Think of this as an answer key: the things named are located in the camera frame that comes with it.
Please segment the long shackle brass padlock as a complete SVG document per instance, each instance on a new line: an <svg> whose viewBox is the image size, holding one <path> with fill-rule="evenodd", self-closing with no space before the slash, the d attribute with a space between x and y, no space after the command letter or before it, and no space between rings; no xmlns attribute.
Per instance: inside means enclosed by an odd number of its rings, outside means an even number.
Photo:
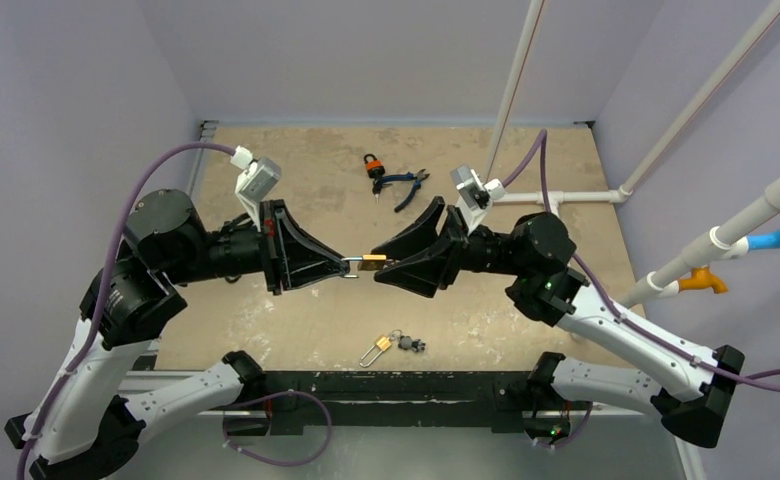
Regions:
<svg viewBox="0 0 780 480"><path fill-rule="evenodd" d="M392 346L393 339L390 336L379 336L360 357L358 365L364 369L370 368Z"/></svg>

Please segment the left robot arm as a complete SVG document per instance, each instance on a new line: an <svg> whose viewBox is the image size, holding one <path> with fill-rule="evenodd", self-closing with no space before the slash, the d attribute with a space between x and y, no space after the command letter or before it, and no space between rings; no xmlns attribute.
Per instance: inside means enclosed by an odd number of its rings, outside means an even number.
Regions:
<svg viewBox="0 0 780 480"><path fill-rule="evenodd" d="M304 231L281 200L254 223L208 231L191 198L161 189L119 222L103 269L86 291L70 349L49 391L29 414L7 421L20 479L102 479L146 441L199 412L250 409L269 391L259 363L227 353L209 369L167 387L122 396L137 358L185 309L180 288L260 273L280 294L350 271L344 257Z"/></svg>

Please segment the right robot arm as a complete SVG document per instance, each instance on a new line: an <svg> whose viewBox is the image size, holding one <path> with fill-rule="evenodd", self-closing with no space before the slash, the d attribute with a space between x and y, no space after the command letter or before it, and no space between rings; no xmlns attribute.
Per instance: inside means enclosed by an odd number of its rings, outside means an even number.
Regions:
<svg viewBox="0 0 780 480"><path fill-rule="evenodd" d="M603 403L657 418L690 444L717 445L744 355L678 337L598 291L573 269L565 224L554 214L521 217L508 233L470 228L441 197L407 228L380 244L387 263L379 283L427 298L452 285L462 271L508 275L505 290L526 318L577 334L625 361L622 368L544 353L527 381L542 407L558 400Z"/></svg>

